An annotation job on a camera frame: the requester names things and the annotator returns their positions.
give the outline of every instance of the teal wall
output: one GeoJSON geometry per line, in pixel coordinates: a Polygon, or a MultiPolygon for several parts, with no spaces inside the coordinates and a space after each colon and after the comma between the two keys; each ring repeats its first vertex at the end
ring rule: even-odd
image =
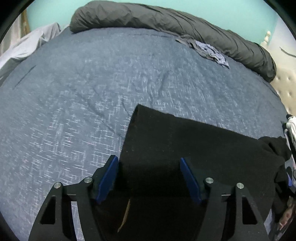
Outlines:
{"type": "MultiPolygon", "coordinates": [[[[75,10],[89,0],[35,0],[27,9],[31,30],[58,22],[70,23],[75,10]]],[[[277,14],[264,0],[119,0],[135,2],[191,13],[212,24],[230,29],[243,38],[261,43],[265,33],[275,29],[277,14]]]]}

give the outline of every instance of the clothing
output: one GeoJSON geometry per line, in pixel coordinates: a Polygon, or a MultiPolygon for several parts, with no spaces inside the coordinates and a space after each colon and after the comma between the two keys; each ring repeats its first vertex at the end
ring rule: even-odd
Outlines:
{"type": "Polygon", "coordinates": [[[220,65],[226,66],[229,68],[227,60],[224,58],[224,56],[221,54],[220,51],[215,49],[213,46],[209,44],[204,44],[199,41],[195,41],[197,46],[200,47],[202,50],[208,52],[208,54],[220,65]]]}
{"type": "Polygon", "coordinates": [[[284,135],[287,140],[287,146],[292,151],[292,156],[288,161],[286,161],[285,166],[286,166],[286,168],[291,167],[291,169],[294,170],[294,169],[296,169],[295,160],[294,160],[294,156],[293,156],[294,148],[293,148],[293,144],[292,144],[288,129],[284,129],[284,135]]]}
{"type": "Polygon", "coordinates": [[[291,142],[292,142],[294,148],[296,148],[296,117],[292,116],[292,115],[288,115],[287,120],[288,120],[288,122],[286,124],[286,127],[288,129],[288,133],[291,138],[291,142]]]}
{"type": "Polygon", "coordinates": [[[176,39],[176,41],[190,48],[193,48],[203,58],[216,61],[219,65],[229,68],[228,61],[224,58],[221,52],[215,49],[213,46],[196,41],[190,36],[178,38],[176,39]]]}

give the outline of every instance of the wall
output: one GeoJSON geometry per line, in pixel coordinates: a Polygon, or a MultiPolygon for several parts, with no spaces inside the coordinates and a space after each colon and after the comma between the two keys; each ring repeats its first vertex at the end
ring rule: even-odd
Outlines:
{"type": "Polygon", "coordinates": [[[296,40],[287,25],[278,16],[272,40],[269,42],[268,51],[271,53],[277,66],[292,69],[296,72],[296,58],[285,54],[281,51],[280,47],[296,56],[296,40]]]}
{"type": "MultiPolygon", "coordinates": [[[[74,11],[89,0],[35,0],[27,9],[31,30],[53,22],[61,27],[70,23],[74,11]]],[[[264,0],[119,0],[135,2],[191,13],[230,29],[243,38],[261,43],[265,33],[273,33],[277,14],[264,0]]]]}

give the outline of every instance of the black cloth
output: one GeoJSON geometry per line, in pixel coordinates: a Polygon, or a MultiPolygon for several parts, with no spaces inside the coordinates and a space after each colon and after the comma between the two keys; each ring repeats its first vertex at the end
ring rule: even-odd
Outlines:
{"type": "Polygon", "coordinates": [[[92,1],[78,8],[70,22],[74,33],[109,27],[149,28],[180,37],[189,35],[242,63],[267,82],[276,74],[276,64],[264,48],[186,12],[143,4],[92,1]]]}
{"type": "Polygon", "coordinates": [[[204,170],[204,178],[232,186],[243,183],[265,220],[275,198],[274,180],[282,181],[278,170],[289,155],[281,137],[256,140],[138,105],[115,187],[97,207],[100,226],[110,241],[193,240],[206,203],[197,205],[190,198],[179,167],[180,158],[188,156],[204,170]],[[128,200],[126,221],[118,231],[128,200]]]}
{"type": "Polygon", "coordinates": [[[290,196],[289,180],[285,165],[280,166],[274,179],[276,193],[273,202],[274,221],[279,222],[285,210],[288,208],[287,202],[290,196]]]}
{"type": "Polygon", "coordinates": [[[274,179],[291,153],[281,137],[256,140],[138,105],[120,156],[132,195],[188,195],[179,171],[180,158],[187,156],[221,183],[243,183],[265,220],[275,197],[274,179]]]}
{"type": "Polygon", "coordinates": [[[0,240],[1,241],[19,241],[19,239],[12,232],[4,217],[0,213],[0,240]]]}

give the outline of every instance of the blue patterned cloth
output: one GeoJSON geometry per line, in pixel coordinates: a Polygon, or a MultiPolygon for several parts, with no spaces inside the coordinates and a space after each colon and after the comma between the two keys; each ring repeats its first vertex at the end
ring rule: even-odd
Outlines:
{"type": "Polygon", "coordinates": [[[218,64],[226,66],[229,68],[228,61],[224,58],[224,56],[221,54],[221,52],[217,49],[215,49],[213,46],[209,44],[204,44],[199,41],[195,41],[196,45],[200,47],[202,50],[206,51],[210,57],[212,57],[218,64]]]}

